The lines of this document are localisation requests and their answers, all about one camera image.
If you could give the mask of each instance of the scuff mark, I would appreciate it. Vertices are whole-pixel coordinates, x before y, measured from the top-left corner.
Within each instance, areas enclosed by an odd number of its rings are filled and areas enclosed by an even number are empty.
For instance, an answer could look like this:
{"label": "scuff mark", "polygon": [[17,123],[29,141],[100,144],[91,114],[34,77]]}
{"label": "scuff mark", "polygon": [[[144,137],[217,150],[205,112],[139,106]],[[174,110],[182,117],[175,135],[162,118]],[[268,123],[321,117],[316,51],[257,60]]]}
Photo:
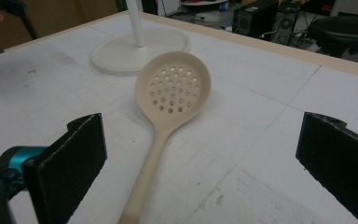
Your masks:
{"label": "scuff mark", "polygon": [[28,74],[36,74],[36,69],[28,71]]}
{"label": "scuff mark", "polygon": [[225,197],[225,195],[224,194],[220,194],[220,196],[217,198],[217,200],[216,200],[216,205],[217,206],[219,206],[219,207],[223,207],[223,204],[222,204],[222,202],[223,202],[223,198]]}

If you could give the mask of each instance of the white lamp base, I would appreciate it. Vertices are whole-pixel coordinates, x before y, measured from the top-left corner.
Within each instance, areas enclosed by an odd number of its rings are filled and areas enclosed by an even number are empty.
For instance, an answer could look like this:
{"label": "white lamp base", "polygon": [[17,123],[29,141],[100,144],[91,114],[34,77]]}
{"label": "white lamp base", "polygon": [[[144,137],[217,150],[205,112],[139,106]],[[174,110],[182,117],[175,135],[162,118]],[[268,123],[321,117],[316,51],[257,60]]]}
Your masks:
{"label": "white lamp base", "polygon": [[151,28],[143,30],[146,45],[137,48],[133,33],[114,36],[91,53],[98,70],[115,76],[137,76],[153,58],[169,51],[190,51],[187,35],[173,29]]}

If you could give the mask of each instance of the white table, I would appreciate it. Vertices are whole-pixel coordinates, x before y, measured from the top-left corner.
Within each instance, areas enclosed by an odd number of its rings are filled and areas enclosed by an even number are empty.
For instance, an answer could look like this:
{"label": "white table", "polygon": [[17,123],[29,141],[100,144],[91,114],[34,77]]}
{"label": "white table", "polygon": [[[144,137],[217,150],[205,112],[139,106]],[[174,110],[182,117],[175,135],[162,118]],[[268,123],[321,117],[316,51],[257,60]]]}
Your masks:
{"label": "white table", "polygon": [[[210,69],[204,110],[174,133],[142,223],[358,223],[295,158],[304,111],[358,133],[358,63],[143,14],[185,32]],[[118,14],[0,54],[0,155],[49,146],[66,123],[102,113],[108,160],[69,223],[116,223],[151,144],[136,77],[101,74],[91,51],[129,32]],[[27,192],[10,206],[36,223]]]}

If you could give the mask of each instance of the slotted spoon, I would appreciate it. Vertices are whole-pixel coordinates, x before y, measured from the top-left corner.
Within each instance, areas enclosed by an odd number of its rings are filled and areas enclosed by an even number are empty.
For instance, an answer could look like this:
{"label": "slotted spoon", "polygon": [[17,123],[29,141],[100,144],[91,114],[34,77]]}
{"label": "slotted spoon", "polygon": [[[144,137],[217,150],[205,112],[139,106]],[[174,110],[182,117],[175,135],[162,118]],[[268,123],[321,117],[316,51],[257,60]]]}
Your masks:
{"label": "slotted spoon", "polygon": [[192,54],[165,53],[144,67],[136,80],[135,96],[154,126],[155,138],[119,224],[139,223],[168,137],[200,112],[210,90],[209,71]]}

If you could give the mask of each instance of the cardboard box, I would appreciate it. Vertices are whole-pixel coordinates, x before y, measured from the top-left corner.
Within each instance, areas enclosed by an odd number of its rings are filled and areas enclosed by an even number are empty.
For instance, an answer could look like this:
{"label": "cardboard box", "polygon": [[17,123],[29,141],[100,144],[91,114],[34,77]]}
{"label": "cardboard box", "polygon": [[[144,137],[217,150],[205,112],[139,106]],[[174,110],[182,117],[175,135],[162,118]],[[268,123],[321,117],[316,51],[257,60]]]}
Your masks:
{"label": "cardboard box", "polygon": [[[22,0],[38,37],[52,35],[85,22],[117,13],[112,0]],[[0,51],[32,40],[20,18],[2,12]]]}

